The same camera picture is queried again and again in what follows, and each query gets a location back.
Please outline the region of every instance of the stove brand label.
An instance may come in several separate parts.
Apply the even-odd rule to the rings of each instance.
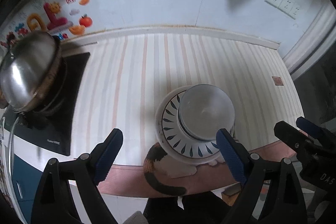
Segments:
[[[47,142],[49,142],[49,143],[55,143],[55,144],[61,144],[60,142],[52,141],[52,140],[50,140],[50,139],[47,139]]]

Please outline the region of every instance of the stainless steel pot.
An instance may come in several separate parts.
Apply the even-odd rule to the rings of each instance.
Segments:
[[[54,82],[61,59],[59,42],[36,31],[17,41],[0,67],[0,86],[15,112],[37,107]]]

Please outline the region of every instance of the black stove top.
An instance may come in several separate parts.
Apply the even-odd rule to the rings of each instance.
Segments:
[[[44,149],[65,156],[70,155],[72,120],[79,86],[90,53],[65,57],[68,65],[67,76],[62,88],[61,108],[46,117],[34,111],[24,114],[25,122],[18,122],[14,135]],[[5,113],[5,129],[9,132],[18,116],[8,107]]]

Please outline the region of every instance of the metal bowl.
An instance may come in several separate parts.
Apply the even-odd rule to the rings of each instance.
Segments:
[[[28,34],[8,51],[0,67],[0,85],[12,108],[28,111],[27,105],[53,64],[58,45],[54,38],[41,31]]]

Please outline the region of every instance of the cabinet handle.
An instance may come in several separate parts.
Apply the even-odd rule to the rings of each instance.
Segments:
[[[20,198],[23,199],[23,195],[22,195],[22,191],[21,191],[21,186],[20,186],[20,184],[19,184],[18,181],[16,182],[16,185],[17,185],[17,188],[18,188],[18,190],[19,190]]]

